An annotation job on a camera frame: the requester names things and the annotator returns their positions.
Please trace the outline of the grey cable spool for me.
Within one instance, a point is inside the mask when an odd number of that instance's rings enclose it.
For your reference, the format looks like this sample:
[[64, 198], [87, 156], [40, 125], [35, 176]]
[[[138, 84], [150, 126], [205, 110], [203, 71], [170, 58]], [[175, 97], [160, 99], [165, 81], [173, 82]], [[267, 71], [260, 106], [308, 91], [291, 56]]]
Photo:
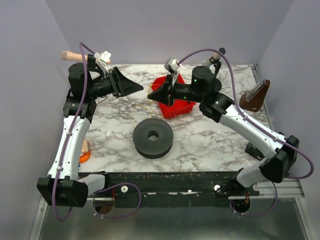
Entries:
[[166, 121], [148, 118], [134, 128], [132, 138], [135, 149], [141, 156], [159, 159], [171, 150], [174, 133]]

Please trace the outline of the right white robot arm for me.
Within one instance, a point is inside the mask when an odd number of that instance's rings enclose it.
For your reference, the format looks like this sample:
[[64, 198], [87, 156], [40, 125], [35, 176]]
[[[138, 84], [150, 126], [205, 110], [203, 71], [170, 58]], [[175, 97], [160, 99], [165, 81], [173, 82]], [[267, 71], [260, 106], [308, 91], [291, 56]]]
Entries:
[[221, 82], [207, 66], [193, 68], [190, 84], [174, 82], [173, 78], [173, 73], [168, 74], [148, 99], [167, 106], [172, 106], [175, 100], [199, 103], [204, 116], [237, 132], [262, 153], [260, 163], [238, 170], [230, 182], [220, 188], [219, 194], [231, 196], [259, 182], [283, 181], [297, 159], [294, 148], [299, 146], [299, 140], [296, 137], [276, 133], [238, 110], [234, 100], [219, 92]]

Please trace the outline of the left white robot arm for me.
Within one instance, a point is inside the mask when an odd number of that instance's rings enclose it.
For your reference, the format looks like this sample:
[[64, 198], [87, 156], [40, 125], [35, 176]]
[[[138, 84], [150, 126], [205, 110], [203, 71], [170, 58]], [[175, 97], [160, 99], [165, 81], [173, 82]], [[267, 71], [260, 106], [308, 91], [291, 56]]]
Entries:
[[142, 91], [142, 85], [125, 77], [117, 67], [103, 73], [97, 64], [75, 63], [68, 69], [70, 89], [63, 106], [63, 130], [53, 164], [46, 177], [37, 181], [45, 201], [51, 206], [82, 208], [88, 196], [106, 185], [103, 173], [79, 177], [83, 141], [95, 114], [96, 99], [113, 95], [125, 97]]

